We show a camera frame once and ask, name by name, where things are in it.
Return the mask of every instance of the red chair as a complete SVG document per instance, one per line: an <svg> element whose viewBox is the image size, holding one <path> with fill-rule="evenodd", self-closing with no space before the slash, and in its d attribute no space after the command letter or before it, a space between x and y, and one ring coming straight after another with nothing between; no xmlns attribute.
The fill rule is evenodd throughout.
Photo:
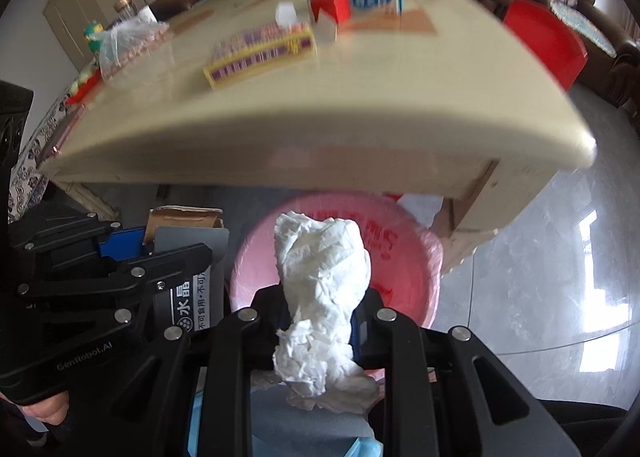
<svg viewBox="0 0 640 457"><path fill-rule="evenodd" d="M533 0L514 0L503 23L520 37L568 90L587 63L587 51L574 30Z"/></svg>

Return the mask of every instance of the pink plastic bag liner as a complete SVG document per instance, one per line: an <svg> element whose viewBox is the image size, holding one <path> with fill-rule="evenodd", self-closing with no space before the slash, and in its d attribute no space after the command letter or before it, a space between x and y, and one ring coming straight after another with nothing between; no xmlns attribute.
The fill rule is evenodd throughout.
<svg viewBox="0 0 640 457"><path fill-rule="evenodd" d="M251 305L258 289L279 282L273 246L276 218L288 211L323 221L352 219L371 257L370 286L386 307L429 328L440 296L442 243L391 198L367 193L308 193L274 209L247 236L231 275L231 309Z"/></svg>

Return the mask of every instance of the table leg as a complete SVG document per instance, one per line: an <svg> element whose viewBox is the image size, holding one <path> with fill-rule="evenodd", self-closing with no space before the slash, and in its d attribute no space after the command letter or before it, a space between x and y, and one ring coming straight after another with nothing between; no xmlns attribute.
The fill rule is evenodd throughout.
<svg viewBox="0 0 640 457"><path fill-rule="evenodd" d="M52 179L52 182L71 199L80 203L87 210L90 212L96 212L101 221L115 221L120 217L119 212L115 211L82 183L59 182L54 179Z"/></svg>
<svg viewBox="0 0 640 457"><path fill-rule="evenodd" d="M463 200L444 199L431 230L444 245L442 272L449 273L476 247L511 223L555 175L556 169L495 161Z"/></svg>

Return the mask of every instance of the cork lid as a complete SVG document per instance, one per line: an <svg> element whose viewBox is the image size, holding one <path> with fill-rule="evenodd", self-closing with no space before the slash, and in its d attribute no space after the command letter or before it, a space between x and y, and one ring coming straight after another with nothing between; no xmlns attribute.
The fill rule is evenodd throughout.
<svg viewBox="0 0 640 457"><path fill-rule="evenodd" d="M118 2L116 2L113 5L113 9L119 12L123 8L126 8L127 6L129 6L130 4L131 4L131 0L118 0Z"/></svg>

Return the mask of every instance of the red cube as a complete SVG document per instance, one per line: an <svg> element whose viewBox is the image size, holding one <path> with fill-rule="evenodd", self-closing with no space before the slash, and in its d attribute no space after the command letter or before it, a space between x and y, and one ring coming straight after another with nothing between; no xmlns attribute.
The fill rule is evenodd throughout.
<svg viewBox="0 0 640 457"><path fill-rule="evenodd" d="M316 21L318 21L320 10L331 15L336 24L341 24L351 18L351 0L311 0L311 9Z"/></svg>

